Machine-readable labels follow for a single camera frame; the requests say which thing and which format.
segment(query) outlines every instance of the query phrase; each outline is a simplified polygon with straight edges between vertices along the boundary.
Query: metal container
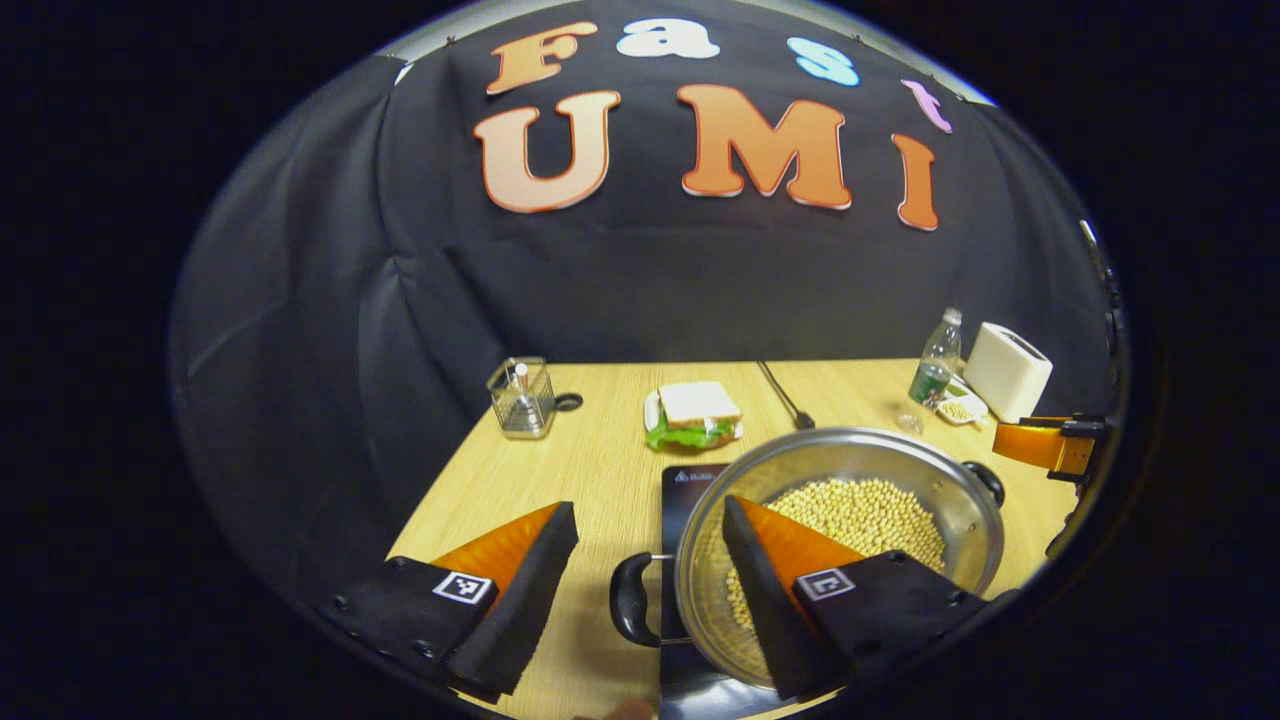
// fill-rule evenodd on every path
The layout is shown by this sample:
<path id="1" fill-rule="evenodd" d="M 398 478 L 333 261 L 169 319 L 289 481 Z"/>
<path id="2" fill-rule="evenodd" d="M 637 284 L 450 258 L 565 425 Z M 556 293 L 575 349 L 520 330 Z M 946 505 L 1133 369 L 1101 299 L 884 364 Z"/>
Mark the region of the metal container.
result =
<path id="1" fill-rule="evenodd" d="M 724 588 L 732 565 L 722 536 L 724 496 L 771 502 L 791 488 L 827 478 L 879 478 L 915 495 L 946 542 L 942 560 L 952 583 L 980 596 L 1000 566 L 1005 530 L 1000 519 L 1004 488 L 982 465 L 957 462 L 914 438 L 868 428 L 803 430 L 764 443 L 724 469 L 689 515 L 675 560 L 676 606 L 689 637 L 707 660 L 744 683 L 772 688 L 764 655 L 753 634 L 735 620 Z M 611 611 L 618 630 L 641 644 L 657 638 L 644 624 L 648 600 L 639 585 L 648 552 L 614 571 Z"/>
<path id="2" fill-rule="evenodd" d="M 509 438 L 544 437 L 556 419 L 556 392 L 547 360 L 508 357 L 486 384 L 502 434 Z"/>

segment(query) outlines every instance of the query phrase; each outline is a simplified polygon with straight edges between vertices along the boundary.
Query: orange letter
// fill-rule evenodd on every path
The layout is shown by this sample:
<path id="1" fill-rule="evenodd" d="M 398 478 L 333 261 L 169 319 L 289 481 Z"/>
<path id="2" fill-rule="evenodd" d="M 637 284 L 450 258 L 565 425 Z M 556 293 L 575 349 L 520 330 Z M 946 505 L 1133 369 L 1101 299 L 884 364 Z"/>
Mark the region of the orange letter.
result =
<path id="1" fill-rule="evenodd" d="M 933 211 L 933 151 L 923 142 L 905 135 L 890 136 L 902 154 L 902 204 L 897 218 L 922 231 L 938 229 L 938 214 Z"/>
<path id="2" fill-rule="evenodd" d="M 845 210 L 852 196 L 840 164 L 840 128 L 845 117 L 809 100 L 787 108 L 777 128 L 740 91 L 718 85 L 686 85 L 676 97 L 698 118 L 698 164 L 682 182 L 690 195 L 733 197 L 746 182 L 733 172 L 732 150 L 760 195 L 769 197 L 796 159 L 787 195 L 803 205 Z"/>
<path id="3" fill-rule="evenodd" d="M 622 101 L 612 90 L 584 92 L 556 104 L 568 115 L 573 159 L 554 178 L 529 172 L 529 126 L 535 108 L 517 108 L 481 120 L 475 136 L 484 146 L 484 186 L 489 199 L 513 213 L 558 210 L 595 192 L 609 170 L 609 108 Z"/>
<path id="4" fill-rule="evenodd" d="M 490 53 L 502 58 L 502 65 L 498 68 L 498 79 L 489 83 L 489 95 L 507 92 L 513 87 L 547 79 L 558 73 L 559 65 L 544 64 L 543 58 L 556 56 L 558 60 L 564 60 L 572 56 L 577 53 L 577 40 L 573 40 L 573 36 L 591 35 L 596 29 L 599 28 L 595 23 L 573 23 L 499 45 Z"/>

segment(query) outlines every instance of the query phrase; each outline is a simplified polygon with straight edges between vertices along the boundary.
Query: pot handle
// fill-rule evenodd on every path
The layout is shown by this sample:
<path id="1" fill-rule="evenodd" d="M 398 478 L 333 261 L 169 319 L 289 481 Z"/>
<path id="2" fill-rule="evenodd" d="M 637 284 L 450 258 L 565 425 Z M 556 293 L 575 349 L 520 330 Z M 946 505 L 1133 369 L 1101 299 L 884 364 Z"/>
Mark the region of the pot handle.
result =
<path id="1" fill-rule="evenodd" d="M 618 566 L 613 569 L 613 579 L 609 580 L 609 615 L 613 618 L 613 626 L 618 629 L 618 633 L 636 644 L 662 646 L 662 638 L 653 634 L 653 630 L 645 624 L 645 614 L 649 612 L 649 596 L 644 591 L 640 575 L 652 560 L 671 559 L 671 555 L 641 552 L 618 562 Z"/>
<path id="2" fill-rule="evenodd" d="M 996 474 L 991 471 L 991 468 L 980 462 L 974 462 L 972 460 L 961 462 L 961 465 L 968 468 L 974 475 L 978 475 L 978 479 L 982 480 L 982 484 L 987 486 L 987 489 L 991 491 L 991 495 L 996 496 L 996 507 L 1001 507 L 1005 505 L 1005 484 L 1001 483 L 1000 478 L 997 478 Z"/>

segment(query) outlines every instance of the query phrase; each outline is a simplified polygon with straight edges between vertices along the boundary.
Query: table surface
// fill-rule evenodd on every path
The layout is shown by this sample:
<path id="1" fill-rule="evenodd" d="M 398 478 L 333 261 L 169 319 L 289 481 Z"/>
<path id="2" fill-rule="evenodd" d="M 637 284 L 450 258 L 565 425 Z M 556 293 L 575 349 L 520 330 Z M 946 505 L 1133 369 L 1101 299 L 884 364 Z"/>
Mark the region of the table surface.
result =
<path id="1" fill-rule="evenodd" d="M 818 427 L 896 429 L 918 359 L 769 363 L 792 401 Z M 781 397 L 755 363 L 550 365 L 556 392 L 585 398 L 557 414 L 538 441 L 503 437 L 486 414 L 422 498 L 388 557 L 429 562 L 520 515 L 573 501 L 579 544 L 561 578 L 538 651 L 513 696 L 495 708 L 520 719 L 603 717 L 623 701 L 658 701 L 658 651 L 625 641 L 608 610 L 609 578 L 623 559 L 658 552 L 660 474 L 668 465 L 731 462 L 756 445 L 794 432 Z M 643 404 L 660 384 L 719 380 L 742 410 L 745 434 L 698 455 L 654 452 L 644 443 Z M 1075 507 L 1074 487 L 1044 470 L 991 451 L 996 421 L 950 425 L 933 418 L 923 439 L 957 460 L 975 460 L 1005 486 L 1005 553 L 987 591 L 1024 584 L 1044 562 L 1044 548 Z M 649 626 L 659 626 L 658 564 L 645 573 Z M 819 698 L 813 702 L 822 702 Z M 774 717 L 796 706 L 759 715 Z"/>

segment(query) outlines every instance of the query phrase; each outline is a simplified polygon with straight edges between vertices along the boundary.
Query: stainless steel pot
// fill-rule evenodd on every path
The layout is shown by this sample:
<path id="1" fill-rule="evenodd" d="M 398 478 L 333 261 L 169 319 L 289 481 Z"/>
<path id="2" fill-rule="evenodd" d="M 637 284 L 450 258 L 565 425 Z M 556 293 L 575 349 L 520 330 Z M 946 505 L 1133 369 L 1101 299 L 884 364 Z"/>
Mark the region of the stainless steel pot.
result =
<path id="1" fill-rule="evenodd" d="M 699 652 L 737 680 L 773 687 L 759 643 L 733 620 L 728 603 L 724 578 L 732 562 L 721 529 L 723 500 L 733 493 L 771 502 L 794 487 L 832 477 L 879 478 L 914 493 L 946 542 L 947 579 L 977 596 L 991 584 L 1005 547 L 1005 491 L 991 470 L 899 433 L 823 428 L 767 442 L 726 468 L 690 512 L 673 557 L 641 552 L 623 560 L 609 587 L 614 626 L 640 644 L 675 641 L 645 625 L 648 598 L 640 582 L 652 560 L 673 560 L 676 606 Z"/>

